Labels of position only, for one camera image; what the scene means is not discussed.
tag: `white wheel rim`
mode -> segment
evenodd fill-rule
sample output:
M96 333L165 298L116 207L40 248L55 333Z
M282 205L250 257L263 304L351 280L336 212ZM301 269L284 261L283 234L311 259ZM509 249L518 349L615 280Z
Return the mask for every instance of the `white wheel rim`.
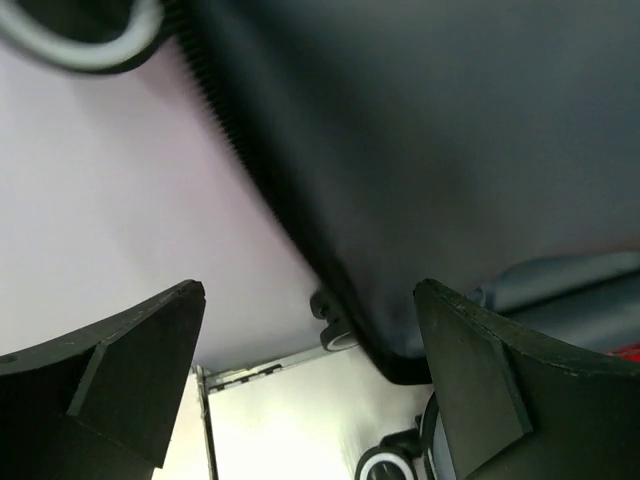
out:
M360 477L358 478L358 480L368 480L369 474L371 473L371 470L373 470L373 467L375 467L379 463L384 462L392 463L396 467L398 467L406 480L416 480L416 477L406 460L401 456L391 452L376 453L369 460L367 460L362 466L362 470L360 471Z
M0 29L43 59L74 70L104 70L142 52L156 38L163 8L157 0L134 0L123 34L107 43L87 44L57 35L35 21L14 0L0 0Z
M353 346L356 345L356 341L355 339L352 339L351 342L347 343L345 346L343 347L338 347L336 346L336 344L340 341L340 340L344 340L345 337L350 336L351 332L347 332L347 333L343 333L342 335L340 335L339 337L334 338L333 340L331 340L329 342L329 344L327 345L327 350L331 351L331 352L339 352L340 350L346 350L347 348L351 348Z

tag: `wall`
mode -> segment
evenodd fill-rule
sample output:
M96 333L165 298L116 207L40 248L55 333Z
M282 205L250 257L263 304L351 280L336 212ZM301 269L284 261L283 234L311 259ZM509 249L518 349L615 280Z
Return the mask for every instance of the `wall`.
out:
M152 480L218 480L209 463L206 421L198 377L192 372L187 377L164 465L156 468Z
M118 77L0 46L0 354L204 282L196 360L318 343L316 280L204 121L168 45Z

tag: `caster wheel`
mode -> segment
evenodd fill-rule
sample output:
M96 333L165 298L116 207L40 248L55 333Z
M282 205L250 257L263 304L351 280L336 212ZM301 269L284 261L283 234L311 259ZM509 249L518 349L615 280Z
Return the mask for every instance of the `caster wheel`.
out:
M339 352L358 344L355 336L347 328L345 322L338 321L330 323L322 333L320 333L322 347L328 352Z
M0 0L0 38L63 70L132 70L167 38L161 0Z
M374 447L360 457L354 480L418 480L418 475L400 450Z

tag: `gray fabric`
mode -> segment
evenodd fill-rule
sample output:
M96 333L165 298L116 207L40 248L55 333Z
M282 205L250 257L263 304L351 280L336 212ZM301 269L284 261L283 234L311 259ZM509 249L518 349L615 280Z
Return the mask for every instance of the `gray fabric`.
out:
M589 350L611 352L640 343L640 274L523 311L511 318Z
M217 67L396 353L424 355L425 278L467 293L640 249L640 3L202 1ZM525 293L571 290L576 262Z
M635 271L640 272L639 252L533 260L484 283L469 298L504 314Z

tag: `red object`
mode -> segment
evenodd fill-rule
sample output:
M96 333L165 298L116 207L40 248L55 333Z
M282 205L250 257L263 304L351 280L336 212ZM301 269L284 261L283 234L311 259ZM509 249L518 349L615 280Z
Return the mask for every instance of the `red object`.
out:
M631 360L632 362L640 362L640 344L618 350L617 352L613 352L612 355L622 357L626 360Z

